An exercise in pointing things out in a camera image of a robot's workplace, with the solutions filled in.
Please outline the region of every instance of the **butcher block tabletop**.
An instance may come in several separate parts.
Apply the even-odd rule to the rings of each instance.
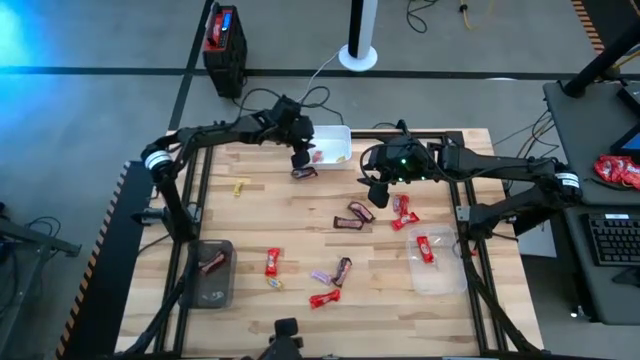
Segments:
[[[493,154],[486,129],[460,131],[468,148]],[[456,229],[449,186],[433,181],[390,186],[392,196],[409,195],[409,209],[420,218],[417,225],[393,231],[390,222],[397,216],[392,206],[376,208],[367,201],[368,187],[356,182],[361,177],[360,155],[376,143],[373,139],[354,139],[348,169],[320,171],[318,177],[306,180],[291,178],[290,148],[268,143],[214,148],[200,239],[233,243],[237,252],[233,302],[222,310],[190,310],[184,357],[256,358],[274,333],[274,321],[289,317],[298,320],[299,335],[304,339],[301,352],[307,357],[478,354],[467,292],[418,294],[407,260],[405,246],[412,227],[445,224]],[[193,201],[199,190],[203,158],[201,150]],[[177,180],[178,189],[183,187],[185,172]],[[238,180],[244,186],[241,195],[235,197]],[[491,204],[504,198],[500,181],[473,182],[479,203]],[[461,198],[466,199],[462,184],[459,189]],[[361,231],[334,229],[334,216],[353,217],[346,208],[351,201],[365,204],[376,220]],[[161,207],[163,203],[156,199],[150,206]],[[495,232],[513,236],[509,225],[499,225]],[[150,226],[140,246],[165,234],[162,225]],[[171,247],[172,241],[167,239],[138,257],[117,351],[132,345],[159,309]],[[274,247],[281,249],[281,291],[270,287],[264,275],[267,250]],[[494,237],[487,241],[487,247],[500,305],[528,340],[542,347],[517,243]],[[183,264],[186,248],[181,253]],[[310,273],[321,270],[335,274],[342,257],[349,257],[353,266],[340,301],[312,310],[309,297],[333,289],[312,279]],[[173,344],[177,313],[176,306],[169,321],[167,348]],[[484,304],[483,315],[489,345],[495,348]]]

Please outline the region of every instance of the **computer desk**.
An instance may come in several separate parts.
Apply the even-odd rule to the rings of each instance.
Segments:
[[[638,325],[640,288],[611,281],[624,267],[595,266],[591,239],[580,220],[587,213],[640,215],[640,192],[615,191],[585,181],[598,177],[593,171],[598,156],[609,153],[609,147],[640,120],[616,96],[620,88],[620,84],[591,84],[574,99],[558,83],[543,86],[567,160],[582,180],[584,193],[584,205],[565,210],[552,225],[558,257],[574,276],[579,302],[592,313],[592,321]]]

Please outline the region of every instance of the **clear plastic container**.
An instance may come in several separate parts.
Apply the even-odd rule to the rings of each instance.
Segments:
[[[435,260],[425,263],[418,236],[426,236]],[[411,268],[413,289],[421,295],[461,293],[467,289],[467,278],[460,256],[460,245],[448,225],[420,226],[409,231],[407,258]]]
[[[350,167],[351,129],[344,125],[319,125],[313,127],[314,148],[309,149],[309,156],[322,151],[322,161],[310,163],[317,170],[343,170]]]

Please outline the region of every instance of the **white plastic bowl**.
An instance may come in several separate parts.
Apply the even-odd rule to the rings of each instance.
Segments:
[[[313,140],[315,145],[309,149],[309,156],[322,151],[322,161],[309,165],[316,170],[344,170],[349,168],[351,159],[351,129],[345,125],[313,126]]]

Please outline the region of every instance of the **concrete floor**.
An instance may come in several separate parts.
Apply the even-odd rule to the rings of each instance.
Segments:
[[[346,41],[346,1],[233,3],[248,37],[250,68],[314,69]],[[0,2],[0,66],[184,68],[203,4]],[[474,3],[475,22],[482,22],[486,4]],[[381,0],[374,34],[380,55],[376,69],[575,72],[594,56],[569,0],[496,1],[491,17],[473,32],[464,29],[457,6],[456,0],[442,0],[422,11],[429,32],[419,35],[405,23],[405,1]],[[284,34],[289,36],[286,41],[277,40]],[[328,68],[340,66],[334,62]],[[19,319],[15,354],[53,353],[122,163],[137,159],[144,145],[167,130],[181,80],[153,75],[0,75],[0,200],[19,223],[56,216],[63,224],[60,237],[84,245],[78,258],[56,257],[47,265],[41,299]],[[250,78],[247,90],[266,87],[297,97],[306,82]],[[495,140],[531,124],[545,110],[542,84],[364,78],[314,82],[331,89],[327,106],[340,111],[352,128],[403,118],[420,128],[486,127]],[[257,94],[247,106],[272,102],[269,95]],[[306,112],[314,123],[337,123],[321,109]],[[208,78],[196,76],[181,126],[228,120],[236,113],[233,104],[216,96]],[[496,152],[514,155],[527,136],[525,132],[500,144]],[[545,139],[558,141],[553,131]],[[544,151],[540,146],[534,155]],[[562,150],[554,155],[562,158]],[[548,227],[545,230],[527,234],[523,251],[549,253],[552,238]],[[542,277],[533,276],[530,282],[549,350],[616,359],[638,353],[633,337],[639,328],[577,322],[564,311],[562,299],[544,295],[553,294],[553,286]],[[578,340],[563,340],[568,329],[615,341],[598,342],[597,349],[583,346]],[[27,335],[35,342],[28,351]]]

